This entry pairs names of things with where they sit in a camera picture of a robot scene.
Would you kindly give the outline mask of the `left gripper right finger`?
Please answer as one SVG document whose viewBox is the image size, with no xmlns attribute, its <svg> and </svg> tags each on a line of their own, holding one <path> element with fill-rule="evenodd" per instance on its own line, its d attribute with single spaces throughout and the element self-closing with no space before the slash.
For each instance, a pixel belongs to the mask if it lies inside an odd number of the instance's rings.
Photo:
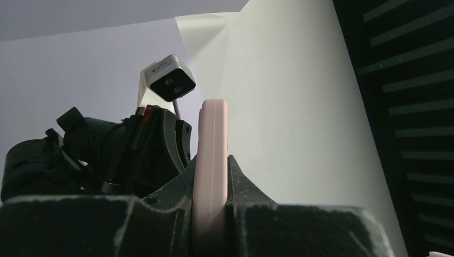
<svg viewBox="0 0 454 257">
<path fill-rule="evenodd" d="M 386 256 L 387 235 L 367 210 L 279 204 L 228 157 L 227 256 Z"/>
</svg>

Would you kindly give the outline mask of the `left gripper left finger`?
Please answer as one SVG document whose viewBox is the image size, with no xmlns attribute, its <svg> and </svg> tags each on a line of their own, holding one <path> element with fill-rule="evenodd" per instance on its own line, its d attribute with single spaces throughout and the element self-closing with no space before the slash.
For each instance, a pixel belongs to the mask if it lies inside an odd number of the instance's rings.
<svg viewBox="0 0 454 257">
<path fill-rule="evenodd" d="M 14 197 L 1 207 L 1 256 L 188 256 L 195 164 L 142 199 Z"/>
</svg>

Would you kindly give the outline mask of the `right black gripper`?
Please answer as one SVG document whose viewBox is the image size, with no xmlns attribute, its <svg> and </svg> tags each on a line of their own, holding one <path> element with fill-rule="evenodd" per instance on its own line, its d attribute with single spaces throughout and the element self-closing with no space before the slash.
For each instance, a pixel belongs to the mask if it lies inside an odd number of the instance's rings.
<svg viewBox="0 0 454 257">
<path fill-rule="evenodd" d="M 107 170 L 101 191 L 146 197 L 174 179 L 191 159 L 192 127 L 168 109 L 140 107 L 113 125 L 101 145 Z"/>
</svg>

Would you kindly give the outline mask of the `pink phone case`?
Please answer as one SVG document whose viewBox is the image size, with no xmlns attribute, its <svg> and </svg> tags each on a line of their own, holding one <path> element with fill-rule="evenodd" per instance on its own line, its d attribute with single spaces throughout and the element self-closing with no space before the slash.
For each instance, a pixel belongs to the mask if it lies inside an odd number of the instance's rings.
<svg viewBox="0 0 454 257">
<path fill-rule="evenodd" d="M 228 198 L 228 104 L 206 100 L 199 112 L 191 240 L 196 256 L 224 256 Z"/>
</svg>

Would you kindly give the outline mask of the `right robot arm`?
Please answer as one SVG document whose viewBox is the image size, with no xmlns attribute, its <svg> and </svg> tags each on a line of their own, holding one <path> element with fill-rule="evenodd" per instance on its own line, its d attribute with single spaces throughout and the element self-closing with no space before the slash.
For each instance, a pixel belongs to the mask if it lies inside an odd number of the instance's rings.
<svg viewBox="0 0 454 257">
<path fill-rule="evenodd" d="M 135 195 L 143 198 L 188 166 L 192 127 L 156 105 L 120 123 L 71 108 L 64 131 L 21 142 L 6 155 L 1 200 L 20 195 Z"/>
</svg>

